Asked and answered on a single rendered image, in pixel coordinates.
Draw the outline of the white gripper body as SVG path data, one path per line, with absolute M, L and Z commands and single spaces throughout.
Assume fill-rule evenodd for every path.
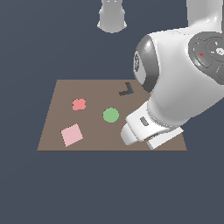
M 160 125 L 150 114 L 147 101 L 125 120 L 121 138 L 126 145 L 145 141 L 151 150 L 155 150 L 183 132 L 180 127 Z

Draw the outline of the brown slot board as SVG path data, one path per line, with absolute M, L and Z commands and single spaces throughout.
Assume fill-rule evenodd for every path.
M 58 80 L 38 144 L 39 151 L 185 151 L 182 133 L 151 150 L 145 141 L 126 145 L 121 131 L 130 113 L 149 100 L 136 80 Z M 86 108 L 73 110 L 73 100 L 85 99 Z M 116 122 L 105 122 L 103 111 L 115 108 Z M 83 138 L 65 146 L 61 131 L 78 124 Z

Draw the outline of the green round piece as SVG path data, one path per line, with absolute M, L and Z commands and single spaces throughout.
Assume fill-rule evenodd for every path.
M 114 123 L 119 119 L 119 112 L 115 108 L 106 108 L 102 116 L 105 122 Z

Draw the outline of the red flower-shaped piece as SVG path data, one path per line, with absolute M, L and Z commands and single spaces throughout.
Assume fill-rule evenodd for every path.
M 73 100 L 73 110 L 83 110 L 86 108 L 85 99 L 75 99 Z

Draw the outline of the pink square piece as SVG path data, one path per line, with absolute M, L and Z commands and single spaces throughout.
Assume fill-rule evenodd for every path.
M 65 146 L 69 146 L 80 141 L 83 138 L 79 125 L 76 123 L 61 131 L 61 135 Z

